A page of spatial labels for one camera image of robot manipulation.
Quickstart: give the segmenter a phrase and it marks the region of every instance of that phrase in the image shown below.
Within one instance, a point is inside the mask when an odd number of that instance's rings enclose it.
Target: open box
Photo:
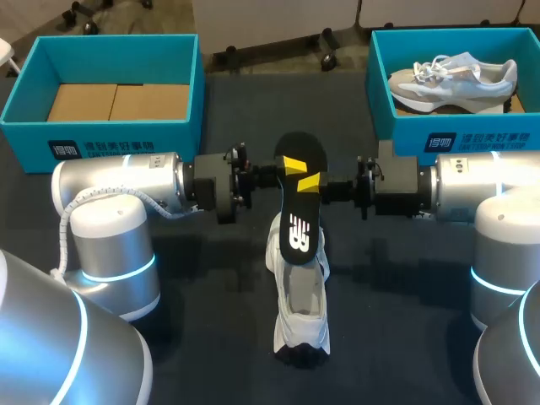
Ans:
[[[196,35],[40,37],[0,125],[26,173],[116,154],[177,152],[192,160],[203,103]],[[117,105],[121,121],[110,121]]]
[[[514,59],[518,90],[508,114],[404,115],[394,106],[387,83],[393,72],[437,55],[470,52],[482,62]],[[375,133],[393,139],[395,152],[432,165],[444,152],[540,149],[540,43],[526,28],[383,30],[371,36],[366,91]]]

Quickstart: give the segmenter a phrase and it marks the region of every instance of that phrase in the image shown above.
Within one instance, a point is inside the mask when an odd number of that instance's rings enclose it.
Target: glowing blue light ring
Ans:
[[[527,296],[531,292],[531,289],[532,287],[525,293],[525,295],[523,295],[523,298],[521,299],[518,323],[520,326],[521,341],[523,342],[523,348],[525,349],[526,356],[531,361],[532,368],[537,372],[538,376],[540,376],[540,364],[538,364],[536,358],[534,357],[534,354],[532,353],[531,346],[529,345],[529,341],[527,340],[527,335],[525,334],[525,322],[523,321],[525,301],[527,300]]]
[[[90,276],[88,274],[86,274],[85,272],[83,272],[83,275],[85,278],[87,278],[88,280],[90,281],[95,281],[96,283],[110,283],[110,282],[113,282],[113,281],[118,281],[118,280],[125,280],[126,278],[130,278],[130,277],[133,277],[133,276],[137,276],[138,274],[142,273],[144,270],[148,269],[150,266],[152,266],[155,262],[155,255],[152,256],[152,258],[150,259],[150,262],[146,263],[144,266],[142,266],[141,268],[138,268],[137,270],[133,271],[133,272],[129,272],[129,273],[126,273],[126,274],[122,274],[121,276],[114,276],[114,277],[95,277],[95,276]]]
[[[68,393],[69,388],[71,388],[71,385],[73,384],[73,381],[77,376],[78,368],[80,367],[83,360],[84,349],[86,348],[86,339],[88,337],[88,315],[86,313],[86,308],[84,307],[84,302],[83,300],[81,300],[81,297],[79,297],[75,291],[72,292],[75,294],[75,298],[78,302],[78,308],[81,312],[81,333],[78,337],[77,350],[75,351],[75,357],[73,358],[73,362],[71,363],[69,372],[67,373],[66,379],[62,383],[60,390],[52,400],[51,405],[60,405],[60,403],[63,401],[64,397]]]
[[[471,267],[471,275],[472,275],[472,278],[474,278],[476,281],[478,281],[480,284],[482,284],[484,287],[486,287],[487,289],[492,289],[493,291],[497,291],[498,293],[503,293],[503,294],[509,294],[509,295],[524,295],[525,294],[525,291],[522,291],[520,289],[505,289],[503,287],[499,287],[497,285],[494,285],[494,284],[491,284],[491,283],[488,283],[487,281],[481,279],[473,270],[473,268]]]
[[[491,151],[491,154],[493,155],[493,161],[495,163],[495,166],[497,166],[497,183],[495,184],[495,192],[497,196],[500,196],[503,193],[503,183],[500,180],[500,154],[499,152],[495,152],[494,150]]]

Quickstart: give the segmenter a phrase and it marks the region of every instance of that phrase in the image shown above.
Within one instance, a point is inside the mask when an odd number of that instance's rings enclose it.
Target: black table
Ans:
[[[245,141],[252,161],[269,160],[284,132],[303,130],[320,138],[333,173],[354,173],[358,154],[376,154],[364,80],[208,78],[202,151]],[[6,93],[13,82],[0,84]],[[25,175],[4,138],[0,165],[0,246],[44,271],[55,267],[50,176]],[[321,367],[298,370],[272,351],[277,292],[264,251],[279,198],[278,190],[257,191],[254,208],[231,225],[217,225],[214,213],[152,218],[162,300],[135,324],[154,358],[151,403],[478,403],[472,228],[372,213],[363,222],[352,203],[322,207],[332,354]],[[70,252],[74,268],[73,244]]]

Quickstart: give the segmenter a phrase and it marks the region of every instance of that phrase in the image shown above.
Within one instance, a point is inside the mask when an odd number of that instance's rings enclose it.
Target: chair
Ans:
[[[14,53],[15,51],[11,47],[11,45],[9,45],[5,40],[0,38],[0,66],[2,66],[5,62],[7,62],[17,74],[20,74],[19,67],[12,59],[12,56],[14,55]]]

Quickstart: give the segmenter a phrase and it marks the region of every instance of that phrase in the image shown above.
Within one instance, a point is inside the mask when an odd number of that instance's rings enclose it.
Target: brown cardboard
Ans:
[[[185,120],[189,85],[118,85],[111,121]]]
[[[116,84],[60,84],[49,122],[107,121]]]
[[[417,116],[418,114],[414,113],[412,110],[405,111],[401,110],[399,106],[394,105],[396,107],[396,112],[399,116]],[[435,111],[430,112],[428,115],[441,115],[441,114],[463,114],[464,110],[460,109],[459,107],[455,107],[453,105],[444,105],[440,108],[438,108]],[[509,114],[516,114],[516,113],[523,113],[525,110],[523,110],[523,105],[521,104],[521,101],[517,94],[514,94],[512,96],[512,104],[509,111]]]

